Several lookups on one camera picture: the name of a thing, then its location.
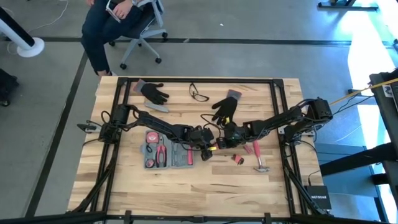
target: jeans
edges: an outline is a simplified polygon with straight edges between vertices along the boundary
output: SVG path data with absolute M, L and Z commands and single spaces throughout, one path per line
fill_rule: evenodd
M 103 70 L 110 72 L 104 44 L 127 34 L 142 15 L 142 11 L 133 6 L 126 18 L 119 23 L 105 11 L 107 3 L 108 0 L 95 0 L 81 30 L 81 44 L 96 74 Z

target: gray tool case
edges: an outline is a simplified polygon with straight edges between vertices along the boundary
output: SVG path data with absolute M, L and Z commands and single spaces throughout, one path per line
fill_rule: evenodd
M 159 142 L 158 143 L 148 143 L 147 142 L 147 135 L 148 133 L 157 133 L 159 136 Z M 165 151 L 166 151 L 166 166 L 163 166 L 163 164 L 160 164 L 159 167 L 157 167 L 157 164 L 155 162 L 153 167 L 147 167 L 146 163 L 149 159 L 153 159 L 156 161 L 156 153 L 157 153 L 157 146 L 161 143 L 161 139 L 163 139 L 163 144 L 165 146 Z M 188 164 L 188 150 L 189 146 L 188 145 L 181 145 L 179 143 L 174 143 L 167 139 L 167 137 L 164 134 L 160 134 L 156 131 L 148 130 L 145 133 L 145 140 L 144 143 L 141 145 L 141 152 L 144 154 L 144 168 L 147 170 L 157 170 L 157 169 L 167 169 L 169 167 L 171 168 L 188 168 L 188 167 L 193 167 L 193 158 L 194 158 L 194 152 L 195 150 L 192 150 L 192 164 Z

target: yellow cable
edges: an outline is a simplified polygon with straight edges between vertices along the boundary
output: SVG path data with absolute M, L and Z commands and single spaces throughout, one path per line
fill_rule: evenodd
M 398 82 L 398 78 L 395 78 L 393 80 L 389 80 L 389 81 L 386 81 L 386 82 L 382 82 L 382 83 L 379 83 L 379 84 L 376 84 L 376 85 L 373 85 L 373 86 L 369 86 L 369 87 L 367 87 L 367 88 L 365 88 L 363 90 L 355 91 L 353 93 L 350 93 L 350 94 L 348 94 L 348 95 L 346 95 L 346 96 L 344 96 L 344 97 L 332 102 L 330 105 L 335 105 L 336 103 L 341 102 L 342 100 L 345 100 L 345 99 L 347 99 L 347 98 L 349 98 L 351 96 L 357 95 L 358 93 L 361 93 L 362 91 L 370 90 L 370 89 L 373 89 L 373 88 L 377 88 L 377 87 L 380 87 L 382 85 L 388 85 L 388 84 L 393 83 L 393 82 Z

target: concrete floor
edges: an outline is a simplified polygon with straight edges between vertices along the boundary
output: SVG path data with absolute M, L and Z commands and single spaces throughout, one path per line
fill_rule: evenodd
M 372 32 L 371 39 L 356 53 L 381 57 L 366 51 L 380 40 L 391 41 L 387 27 L 377 12 L 319 11 L 316 0 L 261 1 L 243 4 L 237 0 L 163 0 L 164 22 L 169 37 L 201 39 L 282 39 L 282 40 L 351 40 Z M 1 6 L 14 11 L 15 20 L 26 30 L 52 22 L 65 2 L 54 0 L 2 0 Z M 39 37 L 79 37 L 88 7 L 83 0 L 69 0 L 64 16 L 52 26 L 32 32 Z M 70 91 L 83 49 L 78 42 L 47 42 L 45 51 L 34 58 L 20 58 L 7 53 L 7 42 L 0 42 L 0 67 L 19 77 L 21 87 L 12 105 L 0 108 L 0 218 L 24 215 L 38 174 Z M 157 65 L 146 49 L 136 49 L 127 61 L 127 70 L 119 61 L 127 43 L 107 46 L 109 63 L 118 75 L 221 76 L 299 78 L 304 97 L 320 96 L 333 101 L 353 87 L 351 76 L 361 67 L 364 80 L 373 72 L 369 63 L 358 59 L 353 65 L 350 46 L 252 45 L 252 44 L 151 44 L 161 54 Z M 381 51 L 398 66 L 392 48 Z M 50 171 L 37 215 L 63 213 L 72 191 L 73 181 L 84 141 L 76 127 L 90 117 L 98 78 L 86 64 L 60 147 Z M 337 110 L 341 105 L 332 107 Z M 341 113 L 318 133 L 319 143 L 336 144 L 361 125 L 356 107 Z M 361 128 L 339 144 L 365 144 Z M 336 196 L 340 204 L 366 206 L 367 200 Z M 356 208 L 352 217 L 361 218 Z M 372 215 L 362 217 L 374 218 Z

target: chair wheel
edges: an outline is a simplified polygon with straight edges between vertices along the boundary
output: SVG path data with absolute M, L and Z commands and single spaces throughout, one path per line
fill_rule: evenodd
M 9 100 L 2 101 L 2 102 L 0 102 L 0 103 L 1 103 L 1 106 L 3 106 L 3 107 L 6 107 L 6 106 L 9 106 L 9 105 L 10 105 L 10 101 L 9 101 Z

